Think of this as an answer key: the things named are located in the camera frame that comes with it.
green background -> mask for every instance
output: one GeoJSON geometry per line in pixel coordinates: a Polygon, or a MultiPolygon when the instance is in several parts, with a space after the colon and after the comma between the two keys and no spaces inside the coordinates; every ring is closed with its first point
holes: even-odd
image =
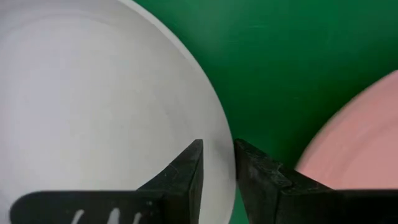
{"type": "MultiPolygon", "coordinates": [[[[293,167],[322,125],[398,65],[398,1],[137,0],[187,46],[234,138],[293,167]]],[[[239,192],[231,223],[248,223],[239,192]]]]}

